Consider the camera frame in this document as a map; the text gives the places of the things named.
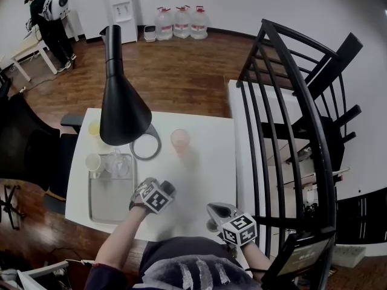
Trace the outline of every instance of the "shoe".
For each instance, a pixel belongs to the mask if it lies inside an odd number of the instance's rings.
[[[58,72],[62,72],[62,71],[65,71],[66,69],[68,69],[69,67],[71,67],[71,62],[68,61],[65,65],[61,65],[59,68],[58,68]]]

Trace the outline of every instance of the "transparent pink cup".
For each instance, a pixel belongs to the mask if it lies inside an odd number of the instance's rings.
[[[189,134],[183,129],[174,130],[171,134],[171,143],[176,150],[176,153],[184,152],[189,145],[189,141]]]

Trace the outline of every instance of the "large water bottle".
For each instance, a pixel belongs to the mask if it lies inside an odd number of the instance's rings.
[[[170,8],[158,8],[158,15],[155,18],[156,38],[158,40],[169,40],[173,35],[173,16]]]
[[[189,36],[189,6],[185,5],[184,7],[176,8],[178,11],[175,13],[174,35],[185,39]]]
[[[203,7],[197,6],[196,12],[191,16],[190,35],[194,39],[205,39],[207,37],[208,17]]]

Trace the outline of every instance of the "person wearing black cap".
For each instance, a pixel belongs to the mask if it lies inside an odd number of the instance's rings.
[[[62,72],[71,66],[71,60],[76,58],[73,48],[67,38],[66,31],[61,19],[47,21],[41,13],[45,0],[25,0],[24,4],[30,2],[31,25],[38,25],[42,38],[50,51],[59,60],[58,72]]]

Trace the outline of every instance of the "metal tray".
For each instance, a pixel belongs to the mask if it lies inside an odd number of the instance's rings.
[[[133,191],[137,186],[135,159],[131,154],[124,153],[129,161],[129,171],[122,178],[113,178],[104,170],[98,178],[89,172],[88,205],[89,217],[100,224],[119,224],[129,210]]]

